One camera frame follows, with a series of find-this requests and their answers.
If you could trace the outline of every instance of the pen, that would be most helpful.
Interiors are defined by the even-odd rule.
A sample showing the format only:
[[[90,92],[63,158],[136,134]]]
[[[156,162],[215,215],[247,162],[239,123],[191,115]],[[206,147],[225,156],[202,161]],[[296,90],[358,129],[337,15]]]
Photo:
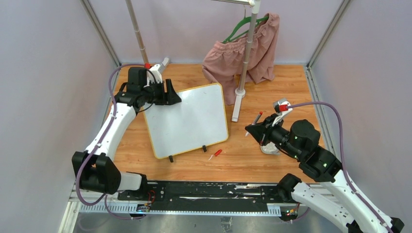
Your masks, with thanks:
[[[257,117],[255,118],[255,120],[253,121],[252,125],[256,124],[258,122],[258,120],[260,119],[260,117],[262,116],[263,112],[259,112],[259,114],[257,115]]]

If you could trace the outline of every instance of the green clothes hanger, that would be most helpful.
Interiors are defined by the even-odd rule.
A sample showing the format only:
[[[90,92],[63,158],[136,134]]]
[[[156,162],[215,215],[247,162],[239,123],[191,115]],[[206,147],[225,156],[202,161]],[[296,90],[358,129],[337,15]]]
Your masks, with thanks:
[[[263,17],[263,18],[258,18],[256,20],[256,26],[262,22],[262,21],[266,21],[269,19],[269,16]],[[239,37],[245,35],[248,31],[243,32],[242,34],[236,36],[235,38],[232,39],[232,37],[236,34],[236,32],[239,30],[239,28],[241,28],[243,25],[250,23],[250,16],[249,17],[245,17],[244,19],[242,19],[237,25],[236,27],[233,29],[232,33],[230,34],[230,36],[228,38],[226,38],[222,43],[226,44],[227,42],[232,42],[236,39],[238,39]]]

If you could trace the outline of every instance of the pink garment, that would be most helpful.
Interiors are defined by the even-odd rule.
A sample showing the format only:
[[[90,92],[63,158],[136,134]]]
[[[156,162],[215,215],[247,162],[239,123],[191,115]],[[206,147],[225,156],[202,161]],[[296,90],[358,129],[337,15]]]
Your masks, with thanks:
[[[252,49],[246,73],[246,82],[273,80],[275,47],[279,32],[279,15],[269,13],[269,19],[261,22],[253,35]],[[203,60],[203,74],[211,83],[219,82],[223,87],[226,104],[235,103],[236,74],[241,74],[247,35],[234,42],[223,44],[216,41]]]

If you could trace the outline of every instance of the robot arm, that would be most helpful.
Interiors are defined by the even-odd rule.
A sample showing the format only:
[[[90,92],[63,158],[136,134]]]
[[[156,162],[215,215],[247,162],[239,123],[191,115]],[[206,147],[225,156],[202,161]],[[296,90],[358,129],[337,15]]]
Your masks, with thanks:
[[[342,232],[347,232],[347,224],[351,224],[354,220],[343,206],[317,193],[305,182],[302,182],[292,174],[287,174],[283,177],[277,184],[277,187],[280,196],[284,200],[294,200],[305,204],[335,224]]]
[[[113,161],[124,132],[145,103],[173,105],[182,101],[174,91],[170,79],[166,79],[167,91],[165,91],[160,72],[158,72],[159,67],[160,65],[156,65],[149,71],[140,67],[129,69],[128,82],[123,83],[120,91],[115,95],[116,107],[112,106],[96,138],[86,147],[85,151],[77,151],[73,155],[73,169],[78,176],[82,163],[90,156],[89,152],[94,151],[81,171],[79,184],[81,189],[104,194],[114,194],[120,190],[140,190],[146,193],[145,175],[120,172]]]
[[[387,226],[380,223],[380,220],[359,196],[371,204],[393,232],[400,232],[403,228],[403,222],[398,218],[391,218],[379,210],[351,180],[357,190],[357,193],[352,192],[344,177],[342,163],[331,152],[319,146],[320,133],[310,122],[307,120],[296,121],[292,124],[290,131],[282,128],[285,117],[283,112],[289,113],[292,110],[292,108],[285,108],[285,106],[290,106],[290,103],[285,99],[276,102],[274,107],[277,113],[267,117],[261,123],[246,126],[245,129],[261,145],[273,142],[280,151],[300,162],[299,168],[303,170],[303,173],[335,195],[350,214],[346,217],[354,218],[353,223],[347,225],[349,232],[388,232]],[[302,202],[304,204],[310,204],[305,199],[301,199],[301,201],[305,201],[306,203]],[[324,209],[325,207],[319,203],[319,207],[315,210],[319,210],[319,208]]]

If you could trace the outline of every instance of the wooden floor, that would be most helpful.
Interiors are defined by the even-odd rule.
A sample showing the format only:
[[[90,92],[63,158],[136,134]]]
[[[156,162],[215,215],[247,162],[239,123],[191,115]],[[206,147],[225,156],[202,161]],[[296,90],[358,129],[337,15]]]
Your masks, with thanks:
[[[127,70],[121,70],[116,90],[127,81]],[[284,154],[264,154],[252,136],[244,136],[244,127],[252,123],[259,111],[263,111],[262,119],[274,113],[273,102],[283,97],[291,104],[311,101],[302,66],[281,65],[275,66],[274,70],[272,82],[246,84],[238,122],[231,121],[233,105],[226,106],[227,141],[208,147],[206,153],[199,149],[176,155],[174,163],[168,159],[159,160],[154,157],[143,114],[139,114],[119,144],[116,166],[121,171],[146,174],[149,180],[276,183],[287,173],[292,173],[305,182],[313,183],[298,168],[296,160]],[[201,65],[170,64],[163,73],[163,79],[166,78],[172,80],[176,91],[208,84]],[[294,109],[283,126],[289,129],[294,121],[300,119],[309,120],[319,130],[312,106]],[[223,152],[208,161],[210,155],[219,149]]]

